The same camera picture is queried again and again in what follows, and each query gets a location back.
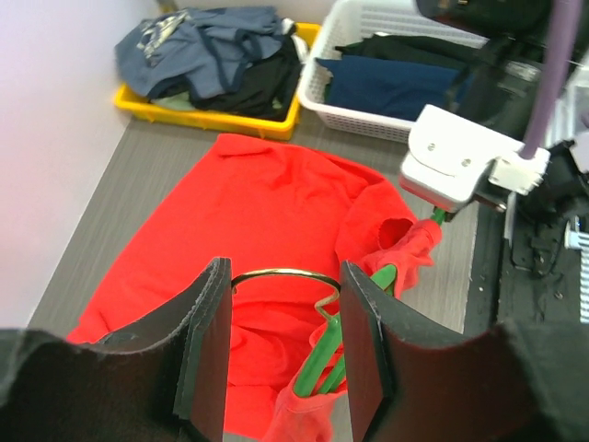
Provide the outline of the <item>green clothes hanger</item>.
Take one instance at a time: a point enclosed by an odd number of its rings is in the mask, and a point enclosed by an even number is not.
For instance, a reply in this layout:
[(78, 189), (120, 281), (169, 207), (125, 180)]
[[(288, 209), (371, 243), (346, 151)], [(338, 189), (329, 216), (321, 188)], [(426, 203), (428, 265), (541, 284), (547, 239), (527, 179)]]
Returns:
[[(381, 248), (360, 260), (360, 267), (368, 272), (371, 280), (386, 294), (396, 297), (404, 288), (415, 285), (418, 268), (431, 266), (431, 250), (441, 240), (441, 226), (450, 214), (439, 207), (433, 209), (430, 218), (411, 226), (394, 245)], [(232, 289), (252, 279), (268, 276), (293, 276), (318, 281), (333, 289), (333, 293), (314, 303), (315, 311), (325, 320), (326, 329), (320, 335), (307, 360), (296, 377), (293, 392), (299, 397), (313, 393), (327, 394), (335, 391), (346, 377), (344, 356), (337, 352), (342, 346), (341, 315), (331, 315), (326, 306), (337, 302), (341, 285), (322, 273), (292, 268), (270, 268), (251, 271), (233, 278)]]

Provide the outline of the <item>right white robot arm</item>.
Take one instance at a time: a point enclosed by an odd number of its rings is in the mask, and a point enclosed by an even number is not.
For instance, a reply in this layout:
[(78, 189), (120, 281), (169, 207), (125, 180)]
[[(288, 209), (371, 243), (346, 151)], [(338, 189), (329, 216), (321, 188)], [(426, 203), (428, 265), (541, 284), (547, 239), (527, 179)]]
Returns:
[(446, 91), (455, 114), (522, 141), (545, 67), (552, 1), (418, 1), (422, 16), (486, 43)]

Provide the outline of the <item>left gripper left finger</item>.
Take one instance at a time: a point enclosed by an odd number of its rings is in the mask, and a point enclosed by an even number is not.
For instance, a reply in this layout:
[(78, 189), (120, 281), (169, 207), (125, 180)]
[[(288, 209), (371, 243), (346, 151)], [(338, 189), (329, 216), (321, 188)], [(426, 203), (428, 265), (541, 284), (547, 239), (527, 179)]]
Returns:
[(5, 441), (219, 441), (232, 313), (231, 263), (93, 344), (1, 333)]

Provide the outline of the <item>yellow plastic tray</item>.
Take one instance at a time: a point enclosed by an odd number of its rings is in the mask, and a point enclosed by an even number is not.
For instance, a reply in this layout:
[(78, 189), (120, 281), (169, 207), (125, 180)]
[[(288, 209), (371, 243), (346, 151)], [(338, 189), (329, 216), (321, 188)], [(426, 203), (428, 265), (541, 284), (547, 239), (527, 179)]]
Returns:
[[(316, 25), (294, 22), (290, 36), (296, 35), (295, 41), (302, 68), (317, 33), (318, 26)], [(135, 117), (150, 122), (165, 122), (202, 129), (253, 134), (262, 138), (279, 140), (291, 138), (299, 113), (299, 101), (295, 93), (286, 119), (281, 122), (213, 110), (197, 110), (192, 106), (191, 99), (194, 97), (188, 91), (161, 99), (148, 99), (134, 93), (123, 82), (116, 97), (116, 104), (120, 109), (130, 112)]]

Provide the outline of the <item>red tank top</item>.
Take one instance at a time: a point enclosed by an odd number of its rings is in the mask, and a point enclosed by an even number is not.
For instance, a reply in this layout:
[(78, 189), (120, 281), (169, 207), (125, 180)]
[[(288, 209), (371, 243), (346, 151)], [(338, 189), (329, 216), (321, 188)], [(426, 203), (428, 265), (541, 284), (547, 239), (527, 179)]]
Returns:
[[(414, 287), (442, 237), (418, 220), (378, 172), (298, 145), (220, 135), (112, 264), (76, 327), (94, 343), (185, 289), (211, 259), (234, 274), (293, 268), (337, 278), (343, 262), (373, 274), (397, 269), (391, 287)], [(233, 297), (225, 430), (259, 441), (329, 441), (330, 415), (347, 387), (309, 398), (295, 379), (326, 328), (317, 302), (328, 286), (267, 277)]]

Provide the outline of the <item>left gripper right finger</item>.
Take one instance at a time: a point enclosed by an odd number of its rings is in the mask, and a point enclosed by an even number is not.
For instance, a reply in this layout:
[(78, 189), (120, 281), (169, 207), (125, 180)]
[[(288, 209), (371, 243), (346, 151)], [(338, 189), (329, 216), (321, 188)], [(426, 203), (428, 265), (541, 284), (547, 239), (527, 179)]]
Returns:
[(500, 322), (467, 337), (341, 267), (356, 441), (584, 441), (588, 328)]

